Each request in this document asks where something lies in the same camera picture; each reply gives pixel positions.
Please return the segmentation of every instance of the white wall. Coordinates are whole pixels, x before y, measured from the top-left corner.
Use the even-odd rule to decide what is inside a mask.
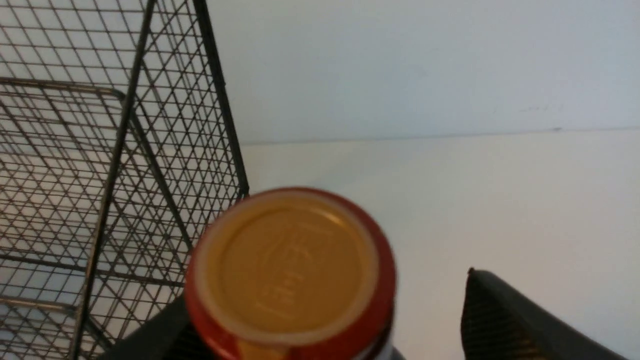
[[[640,360],[640,131],[244,146],[252,193],[349,197],[399,269],[395,344],[462,360],[470,266]]]
[[[640,1],[209,1],[243,143],[640,125]]]

